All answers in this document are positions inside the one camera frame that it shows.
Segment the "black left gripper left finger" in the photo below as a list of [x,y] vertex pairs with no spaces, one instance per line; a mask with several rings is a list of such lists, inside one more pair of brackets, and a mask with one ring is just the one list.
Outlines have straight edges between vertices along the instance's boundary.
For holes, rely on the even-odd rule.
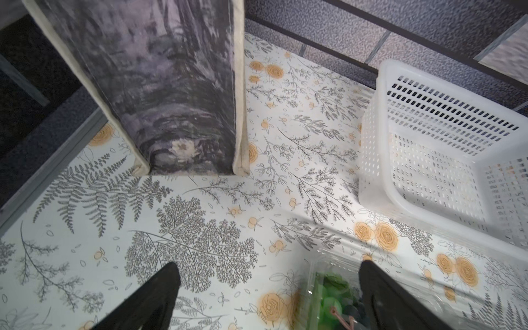
[[174,262],[166,264],[95,329],[168,329],[181,278]]

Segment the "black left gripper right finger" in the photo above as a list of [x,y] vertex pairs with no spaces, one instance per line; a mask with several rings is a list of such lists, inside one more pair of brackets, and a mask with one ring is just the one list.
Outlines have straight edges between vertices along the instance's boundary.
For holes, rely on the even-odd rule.
[[361,262],[358,276],[372,329],[451,328],[374,262]]

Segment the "green grape bunch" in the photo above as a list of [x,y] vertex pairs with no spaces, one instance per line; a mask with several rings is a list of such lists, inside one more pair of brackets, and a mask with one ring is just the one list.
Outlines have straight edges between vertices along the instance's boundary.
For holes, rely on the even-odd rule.
[[309,286],[307,329],[359,329],[367,320],[357,287],[336,273],[315,274]]

